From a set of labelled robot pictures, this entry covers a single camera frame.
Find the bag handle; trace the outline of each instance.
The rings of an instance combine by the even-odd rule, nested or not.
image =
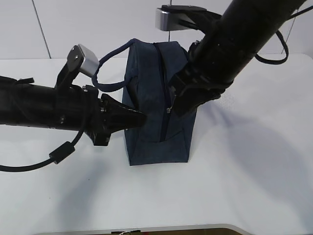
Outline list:
[[[114,51],[110,52],[109,54],[107,54],[106,56],[104,56],[100,61],[99,61],[99,67],[96,71],[96,73],[92,76],[91,80],[93,85],[99,89],[102,92],[115,92],[125,86],[128,85],[128,83],[130,82],[131,78],[136,75],[135,73],[138,73],[136,70],[131,71],[129,76],[125,76],[124,77],[124,81],[121,82],[117,82],[117,83],[112,83],[112,84],[102,84],[102,83],[98,83],[98,73],[100,68],[103,66],[103,64],[105,62],[107,62],[109,59],[111,59],[113,56],[116,56],[117,54],[125,51],[126,49],[128,49],[132,44],[135,43],[135,39],[131,39],[129,40],[126,44],[124,44],[123,46],[119,47],[118,49],[115,49]]]

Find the navy blue bag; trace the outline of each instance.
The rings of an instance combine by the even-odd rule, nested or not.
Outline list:
[[[130,165],[188,162],[196,112],[183,117],[172,112],[175,96],[168,86],[188,62],[186,51],[178,42],[150,44],[132,39],[101,59],[99,68],[128,47],[124,81],[99,84],[96,75],[92,81],[103,92],[123,87],[123,104],[147,115],[144,126],[125,130]]]

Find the white tabletop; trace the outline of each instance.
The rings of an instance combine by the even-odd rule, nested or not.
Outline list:
[[[2,60],[0,75],[53,86],[64,60]],[[101,70],[123,78],[126,59]],[[79,76],[75,83],[90,84]],[[313,234],[313,60],[252,61],[220,100],[199,108],[187,164],[128,164],[123,132],[87,136],[59,165],[0,172],[0,234],[54,235],[227,227],[244,234]],[[121,100],[122,92],[112,94]],[[76,133],[1,126],[0,164],[28,165]]]

